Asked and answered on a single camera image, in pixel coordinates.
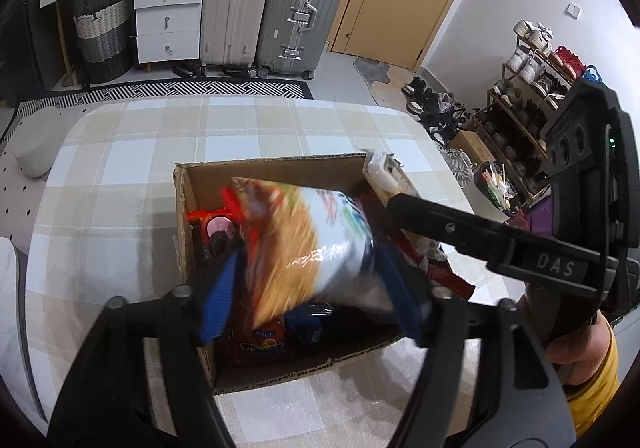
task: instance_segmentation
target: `red shoe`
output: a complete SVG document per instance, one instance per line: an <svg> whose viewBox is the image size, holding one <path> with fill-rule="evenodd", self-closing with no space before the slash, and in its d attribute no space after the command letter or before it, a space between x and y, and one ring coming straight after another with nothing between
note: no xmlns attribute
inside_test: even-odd
<svg viewBox="0 0 640 448"><path fill-rule="evenodd" d="M553 62L556 66L562 67L564 63L572 56L572 52L569 51L564 46L560 46L555 53L551 53L549 55L549 60Z"/></svg>
<svg viewBox="0 0 640 448"><path fill-rule="evenodd" d="M564 61L564 65L562 66L562 70L564 70L567 75L571 78L571 80L576 80L578 77L584 74L584 71L587 69L587 66L583 64L580 59L574 54L571 53L571 56Z"/></svg>

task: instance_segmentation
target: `woven basket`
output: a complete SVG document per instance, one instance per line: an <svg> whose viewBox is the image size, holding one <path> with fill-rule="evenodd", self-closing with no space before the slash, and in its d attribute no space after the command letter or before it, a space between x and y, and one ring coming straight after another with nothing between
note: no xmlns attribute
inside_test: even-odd
<svg viewBox="0 0 640 448"><path fill-rule="evenodd" d="M125 0L110 4L98 12L94 12L89 6L83 8L88 9L91 14L74 17L76 32L83 40L100 37L129 20L129 10Z"/></svg>
<svg viewBox="0 0 640 448"><path fill-rule="evenodd" d="M79 47L91 83L108 82L131 67L129 10L125 0L91 14L74 17Z"/></svg>

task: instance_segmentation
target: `suitcase handle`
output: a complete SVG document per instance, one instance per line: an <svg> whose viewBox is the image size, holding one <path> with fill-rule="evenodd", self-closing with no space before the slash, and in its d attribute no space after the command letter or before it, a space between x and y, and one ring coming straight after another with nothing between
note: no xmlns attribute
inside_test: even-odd
<svg viewBox="0 0 640 448"><path fill-rule="evenodd" d="M318 9L315 6L311 3L307 3L306 8L311 10L312 13L309 17L309 22L306 25L306 28L300 28L300 32L310 32L316 25L316 19L318 18Z"/></svg>

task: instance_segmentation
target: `light switch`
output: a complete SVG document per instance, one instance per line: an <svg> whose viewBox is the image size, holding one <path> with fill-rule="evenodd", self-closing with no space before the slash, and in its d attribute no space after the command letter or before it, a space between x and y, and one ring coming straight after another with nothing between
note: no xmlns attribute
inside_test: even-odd
<svg viewBox="0 0 640 448"><path fill-rule="evenodd" d="M567 6L565 13L567 15L569 15L572 19L578 19L578 17L580 16L580 6L576 6L575 4L571 3Z"/></svg>

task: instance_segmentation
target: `small cardboard box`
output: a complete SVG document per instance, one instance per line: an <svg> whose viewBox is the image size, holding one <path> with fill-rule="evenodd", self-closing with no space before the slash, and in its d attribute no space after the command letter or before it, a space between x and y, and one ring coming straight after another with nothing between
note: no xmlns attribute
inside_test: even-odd
<svg viewBox="0 0 640 448"><path fill-rule="evenodd" d="M365 154L348 154L177 165L174 170L177 256L183 280L190 281L196 275L193 236L187 213L196 209L220 208L223 205L220 189L228 186L232 177L339 190L353 195L369 186L362 173L364 160ZM201 349L200 357L213 392L224 394L309 376L388 346L400 338L395 325L381 325L374 333L349 346L335 346L323 354L258 367L216 370L212 347Z"/></svg>
<svg viewBox="0 0 640 448"><path fill-rule="evenodd" d="M480 139L480 136L470 131L460 131L449 142L449 149L460 149L466 152L469 159L478 165L485 161L495 161L494 155Z"/></svg>

